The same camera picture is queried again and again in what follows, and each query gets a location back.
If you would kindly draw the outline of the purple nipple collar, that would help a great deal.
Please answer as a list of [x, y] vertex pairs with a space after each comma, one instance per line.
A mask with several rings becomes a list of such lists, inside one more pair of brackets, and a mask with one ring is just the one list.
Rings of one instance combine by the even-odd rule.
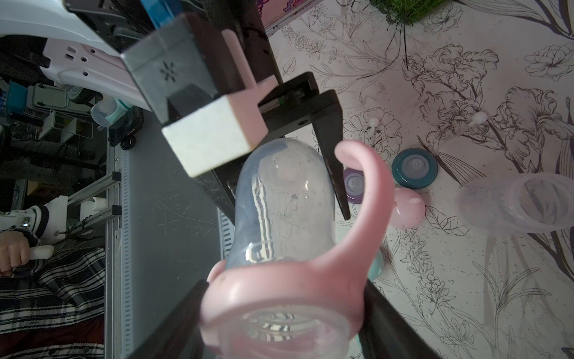
[[343, 172], [347, 199], [352, 204], [363, 203], [365, 178], [362, 171], [347, 168]]

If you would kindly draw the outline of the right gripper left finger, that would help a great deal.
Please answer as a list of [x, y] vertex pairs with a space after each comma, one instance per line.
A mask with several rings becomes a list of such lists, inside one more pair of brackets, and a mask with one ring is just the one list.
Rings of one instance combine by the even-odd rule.
[[198, 281], [129, 358], [202, 358], [200, 307], [209, 284]]

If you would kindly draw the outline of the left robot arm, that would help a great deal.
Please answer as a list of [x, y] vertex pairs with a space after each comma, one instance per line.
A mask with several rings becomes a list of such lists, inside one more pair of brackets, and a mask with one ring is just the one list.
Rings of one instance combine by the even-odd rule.
[[1, 68], [154, 113], [188, 176], [235, 215], [258, 146], [312, 126], [344, 218], [342, 107], [312, 73], [282, 80], [269, 36], [310, 1], [3, 1]]

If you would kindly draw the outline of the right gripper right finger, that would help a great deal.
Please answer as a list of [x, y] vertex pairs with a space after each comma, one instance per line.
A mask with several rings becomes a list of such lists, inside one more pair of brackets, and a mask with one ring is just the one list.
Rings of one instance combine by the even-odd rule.
[[365, 359], [438, 359], [377, 287], [364, 290], [364, 320], [358, 337]]

